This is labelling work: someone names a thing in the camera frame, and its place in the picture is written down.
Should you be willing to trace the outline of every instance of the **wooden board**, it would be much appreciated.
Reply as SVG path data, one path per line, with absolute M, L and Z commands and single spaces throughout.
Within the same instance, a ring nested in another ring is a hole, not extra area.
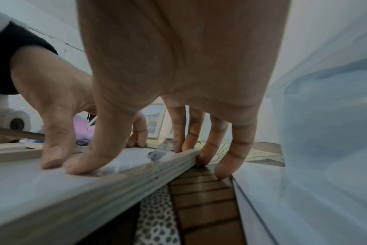
M 151 166 L 150 151 L 124 149 L 87 176 L 42 171 L 38 158 L 0 163 L 0 245 L 74 244 L 194 166 L 198 154 L 171 152 Z

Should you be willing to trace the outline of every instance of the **picture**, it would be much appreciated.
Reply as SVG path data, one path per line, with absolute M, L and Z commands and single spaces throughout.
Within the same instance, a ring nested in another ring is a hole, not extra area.
M 142 110 L 146 117 L 148 138 L 158 138 L 166 106 L 164 104 L 151 104 Z

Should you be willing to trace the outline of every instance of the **spotted pattern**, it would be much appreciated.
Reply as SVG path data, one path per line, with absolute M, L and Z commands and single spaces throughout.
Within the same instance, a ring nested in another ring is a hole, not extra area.
M 180 245 L 167 185 L 142 200 L 135 245 Z

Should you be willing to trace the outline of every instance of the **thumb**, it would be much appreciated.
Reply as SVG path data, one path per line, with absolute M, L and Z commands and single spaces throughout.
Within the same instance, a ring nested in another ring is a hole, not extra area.
M 43 169 L 55 168 L 66 161 L 74 150 L 74 115 L 69 108 L 55 107 L 45 110 L 41 117 L 45 142 L 40 164 Z
M 107 165 L 126 145 L 136 112 L 117 108 L 111 103 L 97 104 L 97 107 L 99 119 L 87 152 L 63 165 L 69 174 L 84 174 Z

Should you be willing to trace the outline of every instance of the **person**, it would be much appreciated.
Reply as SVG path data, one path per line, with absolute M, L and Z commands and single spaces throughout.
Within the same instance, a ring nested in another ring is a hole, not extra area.
M 92 147 L 64 163 L 67 173 L 89 172 L 114 159 L 136 113 L 158 96 L 172 118 L 176 152 L 194 147 L 204 112 L 211 115 L 199 164 L 210 162 L 232 123 L 233 140 L 215 175 L 223 179 L 235 172 L 254 141 L 290 0 L 77 0 L 77 5 L 99 123 Z M 185 105 L 190 107 L 186 137 Z
M 20 94 L 41 116 L 45 130 L 42 168 L 60 166 L 75 147 L 73 117 L 97 114 L 92 76 L 58 56 L 44 39 L 0 13 L 0 94 Z M 128 147 L 144 147 L 145 117 L 138 111 Z

